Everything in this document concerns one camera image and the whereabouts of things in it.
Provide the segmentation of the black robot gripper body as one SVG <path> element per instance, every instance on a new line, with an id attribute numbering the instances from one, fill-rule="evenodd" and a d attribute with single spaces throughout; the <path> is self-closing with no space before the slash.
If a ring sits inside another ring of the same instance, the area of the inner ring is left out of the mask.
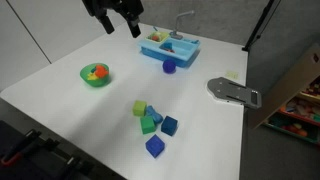
<path id="1" fill-rule="evenodd" d="M 124 18 L 136 18 L 143 11 L 141 0 L 82 0 L 90 16 L 100 17 L 114 10 Z"/>

